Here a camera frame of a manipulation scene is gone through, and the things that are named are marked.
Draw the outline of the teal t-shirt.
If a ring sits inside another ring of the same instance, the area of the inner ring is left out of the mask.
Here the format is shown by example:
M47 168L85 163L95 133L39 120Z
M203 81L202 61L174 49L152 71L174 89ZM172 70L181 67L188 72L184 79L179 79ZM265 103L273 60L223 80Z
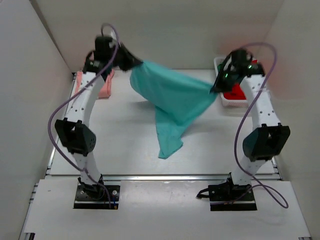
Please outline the teal t-shirt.
M130 74L131 87L155 106L155 129L160 159L182 146L188 127L216 100L212 85L159 64L144 61Z

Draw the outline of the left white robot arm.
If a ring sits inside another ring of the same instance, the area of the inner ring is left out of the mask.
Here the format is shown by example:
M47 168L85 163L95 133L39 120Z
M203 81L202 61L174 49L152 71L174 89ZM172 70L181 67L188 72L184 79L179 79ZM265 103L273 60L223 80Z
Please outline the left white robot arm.
M140 59L120 44L90 51L82 68L80 88L70 98L70 109L63 119L54 123L62 146L70 154L65 159L80 172L79 189L89 201L111 199L93 154L97 138L89 128L89 122L94 104L113 67L125 72L141 64Z

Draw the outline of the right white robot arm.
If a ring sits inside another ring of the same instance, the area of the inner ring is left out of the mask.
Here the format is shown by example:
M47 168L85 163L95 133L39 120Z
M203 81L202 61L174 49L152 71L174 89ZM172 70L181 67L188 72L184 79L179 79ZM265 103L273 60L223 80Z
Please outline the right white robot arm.
M267 74L257 60L230 54L222 62L212 89L226 92L239 84L248 103L245 115L251 115L252 132L242 142L244 156L235 160L236 170L224 182L199 191L197 199L208 198L212 205L227 207L252 200L251 181L256 180L257 171L281 153L291 130L276 115L266 80Z

